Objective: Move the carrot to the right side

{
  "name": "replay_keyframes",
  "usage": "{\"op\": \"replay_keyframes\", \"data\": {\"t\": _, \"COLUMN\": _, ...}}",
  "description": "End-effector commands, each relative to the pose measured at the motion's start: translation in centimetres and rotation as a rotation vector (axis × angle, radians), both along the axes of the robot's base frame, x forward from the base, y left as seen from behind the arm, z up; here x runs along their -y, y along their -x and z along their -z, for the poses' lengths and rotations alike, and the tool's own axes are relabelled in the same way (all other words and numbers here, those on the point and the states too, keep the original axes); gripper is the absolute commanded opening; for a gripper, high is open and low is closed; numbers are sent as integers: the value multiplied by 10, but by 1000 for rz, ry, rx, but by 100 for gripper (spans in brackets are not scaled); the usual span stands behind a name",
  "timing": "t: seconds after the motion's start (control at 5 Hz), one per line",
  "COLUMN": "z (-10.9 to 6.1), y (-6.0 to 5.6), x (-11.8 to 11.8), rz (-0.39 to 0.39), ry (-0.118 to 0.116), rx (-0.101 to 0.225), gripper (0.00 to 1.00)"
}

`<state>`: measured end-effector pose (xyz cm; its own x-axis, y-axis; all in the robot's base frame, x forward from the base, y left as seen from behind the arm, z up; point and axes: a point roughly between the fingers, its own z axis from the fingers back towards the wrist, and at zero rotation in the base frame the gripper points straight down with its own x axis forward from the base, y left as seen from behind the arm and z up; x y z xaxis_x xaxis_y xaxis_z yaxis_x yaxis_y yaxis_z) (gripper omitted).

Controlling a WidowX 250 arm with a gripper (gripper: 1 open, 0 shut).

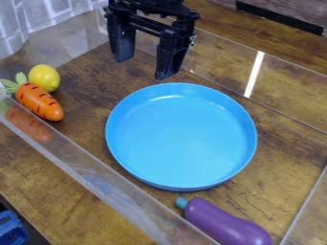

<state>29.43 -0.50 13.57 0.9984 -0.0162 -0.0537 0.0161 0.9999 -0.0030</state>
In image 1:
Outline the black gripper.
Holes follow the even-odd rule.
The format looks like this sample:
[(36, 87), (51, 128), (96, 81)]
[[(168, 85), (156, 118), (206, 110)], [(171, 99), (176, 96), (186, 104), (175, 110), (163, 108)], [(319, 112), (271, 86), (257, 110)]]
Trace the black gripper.
[[(171, 25), (147, 18), (175, 17)], [(174, 76), (194, 45), (194, 24), (200, 15), (184, 6), (184, 0), (108, 0), (104, 8), (111, 52), (116, 62), (134, 57), (135, 30), (160, 37), (155, 79)]]

